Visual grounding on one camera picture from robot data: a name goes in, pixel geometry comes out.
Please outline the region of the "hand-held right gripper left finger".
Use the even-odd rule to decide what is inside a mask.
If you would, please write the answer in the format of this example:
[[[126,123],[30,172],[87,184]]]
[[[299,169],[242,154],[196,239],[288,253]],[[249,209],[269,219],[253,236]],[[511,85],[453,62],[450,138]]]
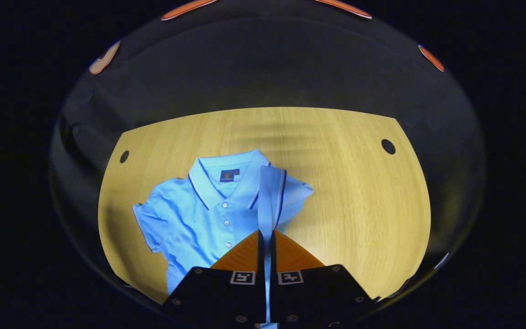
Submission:
[[[163,314],[180,325],[265,323],[264,252],[256,230],[211,267],[192,267],[163,303]]]

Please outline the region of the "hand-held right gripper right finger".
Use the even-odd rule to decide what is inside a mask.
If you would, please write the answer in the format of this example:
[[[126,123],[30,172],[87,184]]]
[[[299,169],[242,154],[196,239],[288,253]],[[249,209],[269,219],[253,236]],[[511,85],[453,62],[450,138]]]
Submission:
[[[342,264],[324,265],[297,242],[273,231],[270,320],[279,326],[346,326],[378,308]]]

